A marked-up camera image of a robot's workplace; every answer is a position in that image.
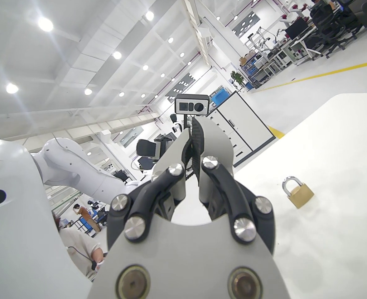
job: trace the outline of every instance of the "white cabinet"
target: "white cabinet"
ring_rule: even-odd
[[[268,127],[237,92],[231,94],[207,117],[229,137],[233,147],[234,167],[275,140]]]

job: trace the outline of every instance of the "white table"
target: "white table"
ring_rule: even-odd
[[[299,210],[282,190],[290,175],[315,193]],[[367,299],[367,94],[332,98],[235,178],[272,201],[292,299]]]

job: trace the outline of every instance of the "round screw head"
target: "round screw head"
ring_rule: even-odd
[[[232,299],[259,299],[262,285],[254,271],[240,267],[229,276],[228,292]]]
[[[266,197],[263,196],[256,197],[255,204],[257,209],[265,215],[267,215],[272,211],[272,203]]]
[[[129,240],[136,240],[145,232],[146,223],[139,216],[131,217],[127,220],[124,227],[125,237]]]
[[[206,168],[213,169],[218,166],[219,162],[214,156],[208,155],[205,158],[203,158],[202,164]]]
[[[121,211],[125,209],[128,203],[128,196],[125,194],[117,195],[113,200],[111,201],[111,208],[115,211]]]
[[[256,225],[247,218],[238,218],[234,221],[233,229],[236,236],[245,242],[251,242],[256,238]]]
[[[118,277],[116,290],[118,298],[146,298],[150,290],[150,275],[139,265],[126,268]]]
[[[183,172],[183,166],[179,163],[172,164],[168,167],[168,172],[173,176],[179,176]]]

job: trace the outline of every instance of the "brass padlock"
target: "brass padlock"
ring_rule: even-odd
[[[286,188],[286,184],[289,180],[294,180],[298,184],[298,186],[293,189],[292,192],[289,192]],[[302,183],[293,176],[287,177],[282,182],[282,188],[287,194],[289,200],[296,206],[297,209],[306,204],[313,196],[313,191],[311,191],[306,184]]]

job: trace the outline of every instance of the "drawer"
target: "drawer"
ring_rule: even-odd
[[[236,164],[237,162],[245,158],[251,152],[252,152],[251,149],[247,145],[239,148],[233,154],[233,164]]]
[[[209,115],[210,120],[212,120],[219,128],[226,134],[231,134],[234,129],[232,126],[223,118],[223,116],[218,111],[213,111]]]
[[[233,131],[228,135],[230,142],[232,143],[233,151],[237,151],[239,148],[246,146],[245,141],[240,138],[237,132]]]

